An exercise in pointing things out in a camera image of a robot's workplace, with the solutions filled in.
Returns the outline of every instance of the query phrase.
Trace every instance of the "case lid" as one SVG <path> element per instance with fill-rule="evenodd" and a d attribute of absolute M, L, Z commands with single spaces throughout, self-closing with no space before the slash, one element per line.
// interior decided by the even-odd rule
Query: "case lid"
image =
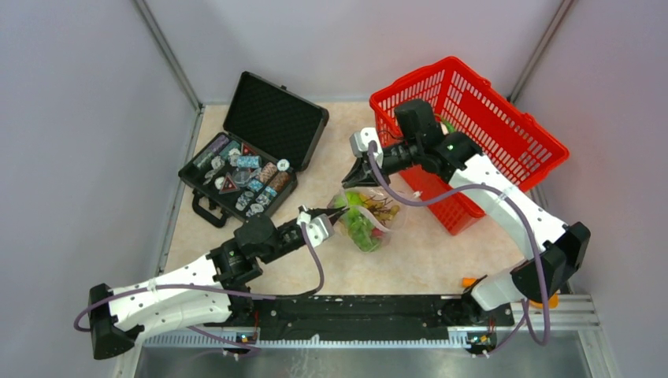
<path fill-rule="evenodd" d="M 306 168 L 328 112 L 250 72 L 241 74 L 223 129 L 290 166 Z"/>

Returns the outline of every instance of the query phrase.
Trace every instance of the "black case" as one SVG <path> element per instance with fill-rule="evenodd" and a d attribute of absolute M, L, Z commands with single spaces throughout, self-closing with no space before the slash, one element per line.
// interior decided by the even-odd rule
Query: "black case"
<path fill-rule="evenodd" d="M 329 112 L 250 72 L 241 74 L 228 115 L 223 123 L 225 133 L 219 133 L 207 143 L 180 171 L 179 177 L 193 188 L 195 195 L 192 209 L 212 225 L 221 228 L 229 215 L 245 220 L 246 210 L 239 211 L 236 200 L 243 195 L 244 189 L 232 193 L 220 194 L 213 185 L 215 177 L 225 176 L 234 171 L 227 164 L 207 185 L 203 185 L 204 176 L 211 168 L 198 169 L 194 161 L 220 136 L 226 134 L 231 140 L 251 148 L 262 159 L 262 165 L 271 161 L 276 164 L 280 159 L 290 162 L 290 180 L 278 193 L 265 214 L 273 215 L 285 199 L 297 188 L 296 172 L 306 169 L 320 141 Z M 253 203 L 262 191 L 255 193 Z M 209 209 L 221 207 L 221 217 L 216 217 L 200 205 L 202 198 L 208 198 Z"/>

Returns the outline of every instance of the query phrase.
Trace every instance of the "transparent plastic bag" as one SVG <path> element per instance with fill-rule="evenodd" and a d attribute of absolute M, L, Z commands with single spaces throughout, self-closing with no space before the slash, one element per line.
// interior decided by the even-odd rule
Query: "transparent plastic bag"
<path fill-rule="evenodd" d="M 374 252 L 388 245 L 392 234 L 406 223 L 406 207 L 381 189 L 342 190 L 328 205 L 344 206 L 349 210 L 339 219 L 337 228 L 362 252 Z"/>

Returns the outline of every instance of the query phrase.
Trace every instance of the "gray floor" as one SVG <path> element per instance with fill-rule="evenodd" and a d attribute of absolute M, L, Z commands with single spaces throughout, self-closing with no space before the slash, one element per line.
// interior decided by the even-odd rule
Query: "gray floor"
<path fill-rule="evenodd" d="M 310 349 L 263 350 L 239 362 L 219 354 L 189 361 L 203 351 L 144 348 L 135 378 L 590 377 L 576 332 L 553 333 L 546 347 L 520 334 L 489 360 L 461 358 L 462 350 Z"/>

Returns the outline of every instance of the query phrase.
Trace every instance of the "beige tabletop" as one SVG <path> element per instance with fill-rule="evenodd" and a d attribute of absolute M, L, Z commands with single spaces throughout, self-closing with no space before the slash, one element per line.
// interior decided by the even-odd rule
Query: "beige tabletop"
<path fill-rule="evenodd" d="M 320 104 L 329 110 L 330 120 L 309 168 L 298 175 L 295 192 L 273 215 L 275 224 L 297 216 L 300 205 L 326 207 L 340 190 L 341 179 L 354 157 L 348 138 L 375 125 L 367 102 Z M 207 106 L 195 151 L 202 149 L 222 131 L 227 106 Z M 405 193 L 411 189 L 399 175 L 392 187 Z M 181 202 L 166 272 L 188 264 L 232 238 L 241 223 L 230 218 L 223 228 L 215 228 L 191 208 L 188 189 Z M 493 274 L 522 259 L 519 249 L 491 218 L 485 217 L 457 236 L 451 236 L 426 208 L 410 208 L 406 224 L 392 236 L 389 245 L 370 254 L 362 253 L 343 235 L 335 235 L 316 251 L 325 270 L 322 294 L 450 294 L 462 291 L 463 277 Z M 298 294 L 317 286 L 313 259 L 303 247 L 269 265 L 264 274 L 251 281 L 255 293 Z"/>

